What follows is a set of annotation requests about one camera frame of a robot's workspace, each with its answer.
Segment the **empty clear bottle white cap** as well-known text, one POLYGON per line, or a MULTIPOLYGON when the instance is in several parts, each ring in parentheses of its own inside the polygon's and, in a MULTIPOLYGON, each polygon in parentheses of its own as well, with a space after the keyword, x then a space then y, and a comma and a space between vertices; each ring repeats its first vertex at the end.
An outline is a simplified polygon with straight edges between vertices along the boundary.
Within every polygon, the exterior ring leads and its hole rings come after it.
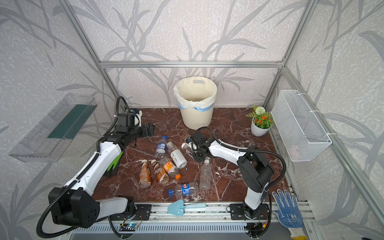
POLYGON ((209 159, 205 159, 201 167, 201 177, 199 188, 201 190, 209 190, 212 181, 212 167, 209 159))

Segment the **brown bottle white cap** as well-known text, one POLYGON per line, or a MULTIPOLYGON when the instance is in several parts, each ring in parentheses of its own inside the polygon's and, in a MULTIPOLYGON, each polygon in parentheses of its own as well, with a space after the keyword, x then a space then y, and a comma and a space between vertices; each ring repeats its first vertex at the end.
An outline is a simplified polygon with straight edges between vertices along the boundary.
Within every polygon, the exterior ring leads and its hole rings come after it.
POLYGON ((146 189, 151 186, 151 176, 149 171, 149 164, 147 160, 140 160, 142 163, 141 172, 140 172, 140 181, 139 187, 141 189, 146 189))

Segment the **white ribbed trash bin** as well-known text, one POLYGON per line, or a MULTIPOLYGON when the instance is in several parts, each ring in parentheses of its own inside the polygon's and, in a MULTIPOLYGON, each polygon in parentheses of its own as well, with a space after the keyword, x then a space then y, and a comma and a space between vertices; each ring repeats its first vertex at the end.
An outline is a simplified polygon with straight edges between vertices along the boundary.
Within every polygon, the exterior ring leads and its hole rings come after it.
POLYGON ((180 110, 186 127, 197 130, 200 127, 207 127, 211 123, 214 106, 206 112, 200 112, 195 109, 182 110, 180 108, 180 110))

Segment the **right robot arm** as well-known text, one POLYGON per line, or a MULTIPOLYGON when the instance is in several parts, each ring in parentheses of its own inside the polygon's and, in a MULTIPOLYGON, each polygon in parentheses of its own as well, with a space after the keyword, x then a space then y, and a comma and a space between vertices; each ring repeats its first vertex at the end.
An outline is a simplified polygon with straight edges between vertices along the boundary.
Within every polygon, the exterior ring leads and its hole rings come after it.
POLYGON ((197 129, 194 134, 186 137, 185 143, 192 148, 193 158, 199 163, 206 158, 222 158, 238 166, 248 187, 243 208, 245 216, 250 220, 257 217, 269 189, 282 180, 287 170, 286 161, 279 154, 256 147, 230 145, 219 140, 209 127, 197 129), (275 156, 281 162, 282 172, 275 180, 272 180, 275 169, 266 159, 266 154, 275 156))

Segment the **clear wall shelf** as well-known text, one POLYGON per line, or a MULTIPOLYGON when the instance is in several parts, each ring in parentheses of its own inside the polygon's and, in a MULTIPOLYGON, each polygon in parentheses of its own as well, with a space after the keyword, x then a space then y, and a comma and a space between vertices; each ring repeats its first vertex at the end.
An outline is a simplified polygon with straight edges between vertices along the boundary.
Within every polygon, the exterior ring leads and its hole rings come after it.
POLYGON ((94 97, 67 94, 10 152, 24 163, 55 163, 96 109, 94 97))

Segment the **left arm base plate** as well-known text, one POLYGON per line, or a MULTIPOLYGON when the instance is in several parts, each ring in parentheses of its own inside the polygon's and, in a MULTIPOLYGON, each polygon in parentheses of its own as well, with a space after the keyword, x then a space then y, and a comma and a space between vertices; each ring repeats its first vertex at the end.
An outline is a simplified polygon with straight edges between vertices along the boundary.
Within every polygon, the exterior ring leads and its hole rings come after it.
POLYGON ((136 204, 136 211, 133 214, 115 214, 111 216, 112 221, 133 220, 133 221, 148 221, 151 215, 151 204, 136 204))

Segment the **green circuit board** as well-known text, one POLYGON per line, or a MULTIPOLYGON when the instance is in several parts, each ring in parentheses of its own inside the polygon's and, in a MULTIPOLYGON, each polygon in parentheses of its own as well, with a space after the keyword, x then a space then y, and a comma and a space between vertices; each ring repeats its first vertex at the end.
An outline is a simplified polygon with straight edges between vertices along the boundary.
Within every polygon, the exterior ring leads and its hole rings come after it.
POLYGON ((123 223, 119 226, 119 232, 135 232, 140 226, 141 223, 123 223))

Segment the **blue dotted work glove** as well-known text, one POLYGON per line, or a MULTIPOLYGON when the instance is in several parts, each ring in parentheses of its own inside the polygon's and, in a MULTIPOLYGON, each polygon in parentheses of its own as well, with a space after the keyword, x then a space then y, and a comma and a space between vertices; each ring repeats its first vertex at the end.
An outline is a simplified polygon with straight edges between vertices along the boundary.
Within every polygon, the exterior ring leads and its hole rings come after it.
POLYGON ((308 237, 303 230, 303 217, 299 210, 297 196, 287 190, 278 189, 272 192, 272 196, 278 206, 276 211, 279 222, 288 229, 293 240, 307 240, 308 237))

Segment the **clear rectangular green-label bottle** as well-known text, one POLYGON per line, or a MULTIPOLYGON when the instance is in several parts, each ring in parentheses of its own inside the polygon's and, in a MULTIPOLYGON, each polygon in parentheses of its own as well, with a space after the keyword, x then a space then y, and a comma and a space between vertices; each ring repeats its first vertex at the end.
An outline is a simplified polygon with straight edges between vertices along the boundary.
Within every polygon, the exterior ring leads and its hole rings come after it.
POLYGON ((190 135, 186 134, 185 141, 182 143, 181 147, 190 157, 193 157, 194 151, 191 148, 190 142, 191 142, 190 135))

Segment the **clear bottle white yellow label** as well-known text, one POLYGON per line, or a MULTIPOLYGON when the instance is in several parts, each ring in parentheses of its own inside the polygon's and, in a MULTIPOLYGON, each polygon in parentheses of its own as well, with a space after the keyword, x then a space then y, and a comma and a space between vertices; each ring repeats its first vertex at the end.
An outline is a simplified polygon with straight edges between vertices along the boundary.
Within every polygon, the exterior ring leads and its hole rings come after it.
POLYGON ((173 162, 177 166, 177 168, 183 169, 184 167, 187 166, 186 158, 184 157, 182 152, 172 142, 167 143, 167 148, 168 148, 168 152, 169 152, 173 162))

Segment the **light blue garden trowel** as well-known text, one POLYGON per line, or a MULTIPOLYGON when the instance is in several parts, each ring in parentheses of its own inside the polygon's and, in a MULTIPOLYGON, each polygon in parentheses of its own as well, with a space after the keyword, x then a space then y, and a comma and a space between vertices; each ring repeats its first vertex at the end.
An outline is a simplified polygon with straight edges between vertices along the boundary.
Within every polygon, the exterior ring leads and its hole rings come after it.
POLYGON ((168 213, 177 217, 184 215, 186 210, 206 208, 206 203, 192 203, 185 205, 183 200, 177 200, 168 206, 168 213))

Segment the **clear bottle orange label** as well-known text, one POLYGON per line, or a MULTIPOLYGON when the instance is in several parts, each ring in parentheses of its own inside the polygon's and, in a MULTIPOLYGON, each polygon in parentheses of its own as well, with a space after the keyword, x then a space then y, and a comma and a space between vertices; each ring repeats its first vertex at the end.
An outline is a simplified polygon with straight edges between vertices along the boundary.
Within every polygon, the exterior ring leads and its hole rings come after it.
POLYGON ((159 163, 171 178, 175 178, 176 180, 179 180, 182 177, 181 174, 179 173, 178 167, 174 164, 174 162, 169 157, 162 156, 159 159, 159 163))

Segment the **crushed clear bottle blue label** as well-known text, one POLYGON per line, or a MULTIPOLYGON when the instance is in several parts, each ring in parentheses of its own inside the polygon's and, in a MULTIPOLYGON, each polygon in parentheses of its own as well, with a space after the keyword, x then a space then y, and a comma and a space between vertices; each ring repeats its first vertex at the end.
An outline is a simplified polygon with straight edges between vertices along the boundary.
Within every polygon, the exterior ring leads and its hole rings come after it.
POLYGON ((198 192, 199 184, 197 182, 176 185, 173 189, 168 190, 169 196, 176 196, 178 198, 194 195, 198 192))

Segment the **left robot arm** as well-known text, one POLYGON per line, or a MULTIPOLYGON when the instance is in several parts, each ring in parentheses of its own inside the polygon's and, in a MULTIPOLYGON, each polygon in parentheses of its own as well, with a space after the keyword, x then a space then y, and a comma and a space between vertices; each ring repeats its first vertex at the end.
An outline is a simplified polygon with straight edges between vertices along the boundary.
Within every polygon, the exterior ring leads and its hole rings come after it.
POLYGON ((153 136, 155 126, 142 124, 141 117, 141 110, 130 109, 124 97, 117 98, 114 121, 98 139, 93 156, 63 187, 53 188, 49 193, 49 206, 36 227, 40 238, 55 238, 77 228, 86 229, 116 214, 128 218, 136 215, 132 197, 96 201, 92 196, 100 179, 118 169, 120 158, 130 143, 153 136))

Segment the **white ribbed flower pot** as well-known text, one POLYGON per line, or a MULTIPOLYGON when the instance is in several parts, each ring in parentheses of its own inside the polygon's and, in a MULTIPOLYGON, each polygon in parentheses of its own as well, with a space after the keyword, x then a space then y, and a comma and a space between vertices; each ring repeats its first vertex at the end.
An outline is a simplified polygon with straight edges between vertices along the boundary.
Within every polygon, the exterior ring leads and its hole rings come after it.
POLYGON ((261 128, 257 127, 254 119, 252 119, 251 132, 254 136, 261 137, 261 136, 265 135, 268 131, 269 131, 269 128, 268 129, 261 129, 261 128))

